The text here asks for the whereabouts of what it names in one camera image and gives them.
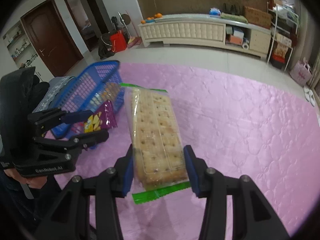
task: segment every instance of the white shoe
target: white shoe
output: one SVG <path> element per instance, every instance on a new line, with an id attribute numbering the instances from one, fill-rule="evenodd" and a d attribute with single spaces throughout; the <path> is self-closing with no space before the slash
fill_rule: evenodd
<path id="1" fill-rule="evenodd" d="M 315 95 L 312 90 L 309 91 L 310 103 L 314 107 L 316 105 Z"/>
<path id="2" fill-rule="evenodd" d="M 310 91 L 311 91 L 310 88 L 308 88 L 307 86 L 303 87 L 304 96 L 306 97 L 306 100 L 308 102 L 310 102 L 310 95 L 309 95 Z"/>

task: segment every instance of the pink quilted mat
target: pink quilted mat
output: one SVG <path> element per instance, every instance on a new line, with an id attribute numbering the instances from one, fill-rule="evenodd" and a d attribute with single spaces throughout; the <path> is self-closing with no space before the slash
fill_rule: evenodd
<path id="1" fill-rule="evenodd" d="M 320 128 L 305 100 L 272 86 L 227 73 L 175 65 L 121 64 L 123 82 L 166 89 L 190 144 L 224 175 L 248 174 L 292 235 L 320 192 Z M 126 154 L 131 143 L 124 107 L 118 128 L 95 150 L 83 151 L 73 173 L 56 175 L 64 187 L 73 175 L 98 175 Z M 232 236 L 228 199 L 227 237 Z M 117 199 L 124 239 L 198 239 L 205 200 L 191 189 L 135 205 L 130 194 Z M 90 222 L 95 225 L 94 202 Z"/>

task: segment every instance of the human hand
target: human hand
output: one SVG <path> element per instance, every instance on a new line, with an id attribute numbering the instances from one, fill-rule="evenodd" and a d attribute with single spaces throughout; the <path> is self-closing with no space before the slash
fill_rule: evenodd
<path id="1" fill-rule="evenodd" d="M 4 173 L 21 184 L 28 184 L 30 188 L 41 189 L 47 182 L 47 176 L 26 179 L 22 177 L 16 169 L 7 169 L 4 170 Z"/>

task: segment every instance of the snack bag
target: snack bag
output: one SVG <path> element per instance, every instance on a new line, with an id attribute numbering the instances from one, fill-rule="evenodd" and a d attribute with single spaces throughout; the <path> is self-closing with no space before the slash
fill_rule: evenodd
<path id="1" fill-rule="evenodd" d="M 188 187 L 171 187 L 188 179 L 178 124 L 165 90 L 126 86 L 124 104 L 132 137 L 135 178 L 139 191 L 166 188 L 166 194 Z M 138 195 L 138 203 L 158 198 Z"/>
<path id="2" fill-rule="evenodd" d="M 113 106 L 110 100 L 105 101 L 97 111 L 84 122 L 84 132 L 98 131 L 117 127 Z"/>

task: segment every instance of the brown wooden door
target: brown wooden door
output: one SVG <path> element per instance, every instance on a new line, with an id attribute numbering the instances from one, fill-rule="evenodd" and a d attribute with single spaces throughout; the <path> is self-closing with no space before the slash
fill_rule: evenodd
<path id="1" fill-rule="evenodd" d="M 53 0 L 28 12 L 22 22 L 37 53 L 54 76 L 63 76 L 81 59 L 57 15 Z"/>

